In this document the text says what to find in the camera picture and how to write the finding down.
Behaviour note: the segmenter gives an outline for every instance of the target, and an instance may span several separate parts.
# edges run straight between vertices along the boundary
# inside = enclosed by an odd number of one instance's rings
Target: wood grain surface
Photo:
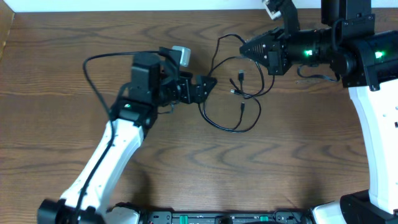
[[[374,11],[378,32],[398,27],[397,9]],[[323,27],[320,10],[299,10],[299,16],[303,29]],[[279,25],[265,11],[17,14],[0,65],[0,223],[35,222],[43,199],[57,200],[99,143],[106,115],[83,78],[85,58],[182,45],[192,49],[187,70],[206,73],[217,37],[235,32],[250,39]],[[238,47],[237,40],[223,41],[217,61],[237,55]],[[90,63],[109,104],[129,80],[131,62]],[[111,204],[261,211],[308,208],[368,188],[363,136],[348,91],[341,83],[304,82],[295,68],[260,98],[261,118],[248,133],[211,127],[196,105],[160,116]],[[239,117],[242,99],[230,94],[228,81],[239,69],[246,71],[247,91],[260,87],[252,62],[223,65],[208,100],[209,116],[222,125]],[[328,67],[316,72],[331,75]],[[258,108],[246,104],[243,125],[249,126]]]

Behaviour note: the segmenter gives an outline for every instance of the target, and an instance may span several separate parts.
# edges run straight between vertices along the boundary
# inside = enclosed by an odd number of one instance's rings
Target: white wall
[[[263,9],[261,0],[5,0],[14,12],[157,11]],[[321,0],[293,0],[298,8],[320,8]],[[398,7],[398,0],[372,0],[372,7]]]

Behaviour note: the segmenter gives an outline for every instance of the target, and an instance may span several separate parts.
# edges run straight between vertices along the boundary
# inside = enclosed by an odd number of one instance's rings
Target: cable connector
[[[239,70],[238,80],[239,80],[240,83],[243,82],[243,80],[244,80],[244,70]]]
[[[231,89],[231,93],[233,93],[233,94],[236,94],[236,95],[242,95],[242,91],[241,90],[234,90],[234,89]]]
[[[243,113],[243,111],[244,111],[244,105],[245,105],[244,102],[242,102],[242,103],[241,103],[241,111],[242,111],[242,113]]]

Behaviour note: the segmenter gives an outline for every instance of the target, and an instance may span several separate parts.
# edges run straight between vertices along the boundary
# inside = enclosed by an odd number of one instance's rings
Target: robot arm
[[[370,202],[390,214],[398,209],[398,79],[379,91],[349,88],[365,140]]]
[[[113,193],[124,167],[144,140],[142,126],[134,126],[134,122],[132,121],[117,119],[113,121],[113,126],[116,129],[113,146],[106,154],[91,179],[81,205],[82,210],[86,210],[88,207],[93,207],[96,210],[96,213],[99,213],[102,216],[105,216],[106,214],[110,196]],[[71,208],[76,207],[80,190],[89,173],[93,170],[98,159],[104,152],[110,138],[111,123],[108,121],[103,138],[98,144],[93,156],[88,161],[86,167],[83,169],[77,180],[61,195],[60,199],[65,199],[65,206]]]
[[[174,101],[202,103],[217,83],[215,78],[198,75],[197,83],[192,84],[193,75],[179,70],[180,65],[188,65],[190,50],[183,47],[173,49],[160,48],[158,54],[164,56],[165,61],[160,61],[153,53],[136,54],[131,82],[121,87],[111,107],[111,121],[107,123],[96,151],[58,202],[42,202],[37,214],[38,223],[75,223],[76,219],[79,223],[138,222],[139,213],[134,210],[116,208],[111,213],[106,211],[123,169],[155,123],[158,107]],[[111,125],[116,130],[113,142]],[[104,154],[108,144],[112,146]],[[82,192],[85,183],[88,187]],[[84,196],[79,204],[81,194]]]

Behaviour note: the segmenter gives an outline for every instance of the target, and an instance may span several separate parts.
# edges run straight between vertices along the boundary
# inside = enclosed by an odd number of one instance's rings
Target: black cable
[[[254,123],[250,127],[246,128],[244,130],[238,130],[238,131],[237,130],[233,130],[233,129],[229,129],[229,128],[224,128],[224,127],[216,124],[214,121],[212,121],[206,114],[205,103],[203,103],[203,111],[200,108],[200,104],[198,104],[198,107],[199,107],[199,112],[200,112],[200,115],[202,116],[202,118],[205,119],[205,121],[207,121],[207,123],[211,124],[213,127],[218,128],[218,129],[223,130],[223,131],[227,131],[229,133],[245,133],[245,132],[248,132],[248,131],[252,130],[252,128],[255,127],[255,125],[259,121],[259,118],[260,118],[260,115],[261,115],[261,104],[260,104],[260,102],[255,97],[253,97],[252,99],[254,101],[256,101],[256,103],[259,105],[259,114],[258,114],[256,120],[254,121]]]
[[[171,102],[170,103],[171,110],[166,111],[166,112],[158,112],[158,114],[172,114],[174,112],[175,105],[177,105],[177,104],[179,104],[178,101],[177,102]]]
[[[219,47],[220,47],[220,40],[222,40],[222,39],[224,39],[224,38],[226,38],[226,37],[231,37],[231,36],[232,36],[232,37],[236,37],[237,39],[239,39],[239,40],[242,42],[242,44],[245,44],[245,43],[246,43],[246,41],[244,41],[244,39],[243,39],[240,35],[238,35],[238,34],[226,34],[226,35],[224,35],[224,36],[222,36],[222,37],[219,37],[219,38],[217,39],[216,52],[214,53],[213,59],[211,59],[211,68],[210,68],[210,70],[212,70],[213,67],[214,67],[214,60],[215,60],[215,58],[216,58],[216,56],[217,56],[218,49],[219,49]]]
[[[221,65],[222,65],[223,63],[225,63],[226,61],[231,60],[231,59],[234,59],[234,58],[246,58],[246,57],[243,57],[243,56],[232,56],[232,57],[228,57],[228,58],[224,59],[224,60],[223,60],[222,62],[220,62],[218,65],[214,66],[214,61],[215,61],[215,58],[216,58],[216,56],[217,56],[218,49],[219,49],[219,47],[220,47],[220,40],[223,39],[223,38],[225,38],[225,37],[229,37],[229,36],[234,36],[234,37],[238,38],[243,44],[246,43],[246,42],[243,40],[243,38],[241,38],[241,37],[240,37],[239,35],[237,35],[237,34],[227,34],[227,35],[224,35],[224,36],[218,38],[218,40],[217,40],[217,46],[216,46],[216,51],[215,51],[215,54],[214,54],[214,56],[213,56],[213,58],[212,58],[212,60],[211,60],[211,69],[210,69],[210,71],[209,71],[209,73],[208,73],[208,76],[209,76],[209,77],[213,74],[213,72],[214,72],[219,66],[221,66]],[[261,78],[261,89],[260,89],[256,94],[250,95],[250,94],[245,93],[245,92],[243,91],[243,81],[242,81],[242,80],[239,81],[239,82],[240,82],[240,85],[241,85],[241,87],[240,87],[240,89],[239,89],[239,88],[236,86],[236,84],[234,83],[234,81],[233,81],[231,78],[229,79],[230,82],[231,82],[231,84],[235,87],[235,90],[233,90],[235,94],[243,96],[243,98],[244,98],[245,100],[248,100],[248,99],[251,99],[251,98],[252,98],[252,99],[259,105],[259,114],[258,114],[258,116],[257,116],[257,118],[256,118],[256,120],[255,120],[255,122],[252,124],[252,126],[250,126],[250,127],[247,128],[247,129],[244,129],[244,130],[239,130],[239,131],[236,130],[236,129],[239,127],[239,125],[241,124],[241,119],[242,119],[242,117],[243,117],[243,111],[241,111],[241,118],[239,119],[239,123],[238,123],[238,125],[237,125],[235,128],[225,128],[225,127],[222,127],[222,126],[216,124],[214,121],[212,121],[212,120],[207,116],[207,114],[206,114],[206,102],[203,102],[202,108],[200,107],[200,104],[198,104],[198,108],[199,108],[200,114],[202,115],[203,119],[205,119],[205,121],[207,121],[209,124],[211,124],[212,126],[218,128],[218,129],[221,129],[221,130],[227,131],[227,132],[231,132],[231,133],[243,133],[243,132],[249,131],[250,129],[252,129],[252,128],[257,124],[257,122],[258,122],[258,120],[259,120],[259,118],[260,118],[260,115],[261,115],[261,104],[260,104],[260,102],[259,102],[255,97],[256,97],[256,96],[263,96],[263,95],[267,94],[267,93],[272,89],[272,87],[274,86],[274,83],[275,83],[275,76],[273,76],[273,78],[272,78],[272,83],[271,83],[271,86],[269,87],[269,89],[268,89],[267,91],[263,92],[264,89],[265,89],[264,74],[263,74],[263,72],[262,72],[262,70],[261,70],[260,65],[259,65],[257,62],[255,62],[255,64],[256,64],[257,69],[259,70],[260,78]]]
[[[333,23],[332,27],[331,27],[331,47],[332,47],[333,51],[335,51],[335,52],[338,50],[338,49],[337,49],[338,44],[336,43],[336,30],[337,30],[337,25],[338,25],[339,22],[342,22],[342,21],[344,21],[344,19],[342,19],[342,18],[336,20],[336,21]]]
[[[336,79],[335,79],[335,80],[332,79],[332,78],[330,78],[330,77],[327,76],[327,75],[310,75],[310,76],[303,76],[302,73],[301,73],[301,70],[303,69],[304,66],[308,66],[308,67],[312,67],[312,68],[318,67],[318,65],[306,65],[306,64],[303,64],[303,65],[298,66],[298,68],[297,68],[297,74],[298,74],[301,78],[320,78],[320,79],[323,79],[323,80],[326,80],[326,81],[329,81],[329,82],[336,82],[336,83],[340,81],[340,76],[339,76],[337,73],[335,73],[335,76],[336,76]]]
[[[220,48],[220,40],[222,40],[222,39],[224,39],[224,38],[226,38],[226,37],[230,37],[230,36],[236,37],[237,39],[239,39],[239,40],[242,42],[242,44],[245,44],[245,43],[246,43],[246,41],[244,41],[244,39],[243,39],[240,35],[238,35],[238,34],[226,34],[226,35],[224,35],[224,36],[219,37],[219,38],[217,39],[216,51],[215,51],[215,53],[214,53],[213,58],[211,59],[211,68],[210,68],[210,72],[209,72],[209,74],[208,74],[209,77],[211,76],[211,74],[213,73],[213,71],[216,69],[216,68],[214,68],[214,61],[215,61],[215,58],[216,58],[216,56],[217,56],[218,49]],[[229,60],[229,58],[227,58],[226,60],[222,61],[219,65],[221,65],[222,63],[224,63],[224,62],[227,61],[227,60]],[[250,94],[247,94],[247,93],[246,93],[247,95],[249,95],[249,96],[245,97],[245,98],[247,98],[247,99],[250,99],[250,98],[255,97],[255,96],[260,96],[260,94],[264,91],[264,88],[265,88],[264,74],[263,74],[263,72],[262,72],[262,70],[261,70],[261,67],[260,67],[260,65],[258,64],[258,62],[255,62],[255,64],[256,64],[256,67],[257,67],[257,69],[259,70],[259,73],[260,73],[260,78],[261,78],[261,89],[260,89],[256,94],[253,94],[253,95],[250,95]]]
[[[140,52],[118,52],[118,53],[102,54],[102,55],[95,55],[95,56],[89,57],[89,58],[87,58],[87,59],[83,62],[83,73],[84,73],[84,75],[85,75],[86,81],[90,84],[90,87],[93,89],[93,91],[95,92],[96,96],[97,96],[98,99],[99,99],[99,102],[101,103],[102,107],[104,108],[105,113],[108,115],[109,123],[110,123],[110,125],[111,125],[111,139],[109,140],[108,145],[106,146],[104,152],[102,153],[101,157],[98,159],[98,161],[97,161],[97,163],[95,164],[94,168],[91,170],[91,172],[90,172],[90,174],[88,175],[88,177],[87,177],[87,179],[86,179],[86,181],[85,181],[83,187],[82,187],[81,190],[80,190],[79,198],[78,198],[78,201],[77,201],[77,204],[76,204],[76,209],[75,209],[75,213],[74,213],[74,217],[73,217],[72,221],[73,221],[73,220],[74,220],[75,222],[78,221],[78,217],[79,217],[79,215],[80,215],[81,204],[82,204],[82,202],[83,202],[83,197],[84,197],[85,194],[86,194],[86,191],[87,191],[87,188],[88,188],[88,186],[89,186],[90,180],[93,178],[93,176],[94,176],[94,174],[95,174],[97,168],[100,166],[102,160],[105,158],[105,156],[106,156],[106,154],[108,153],[109,149],[110,149],[111,146],[113,145],[113,141],[114,141],[114,137],[115,137],[115,129],[114,129],[114,126],[113,126],[113,124],[112,124],[110,108],[109,108],[108,105],[106,104],[106,102],[105,102],[105,100],[104,100],[102,94],[98,91],[98,89],[95,87],[93,81],[92,81],[91,78],[89,77],[88,72],[87,72],[87,63],[88,63],[90,60],[97,59],[97,58],[112,57],[112,56],[121,56],[121,55],[136,55],[136,54],[139,54],[139,53],[153,53],[153,54],[158,54],[159,52],[158,52],[158,51],[140,51]],[[170,59],[170,60],[172,61],[172,63],[175,65],[175,67],[178,67],[178,66],[177,66],[177,63],[176,63],[171,57],[168,57],[168,56],[165,56],[165,57],[167,57],[168,59]],[[127,86],[128,86],[128,83],[126,83],[126,84],[124,84],[124,85],[122,86],[122,88],[119,90],[118,97],[120,97],[120,96],[123,94],[123,92],[124,92],[124,90],[127,88]]]

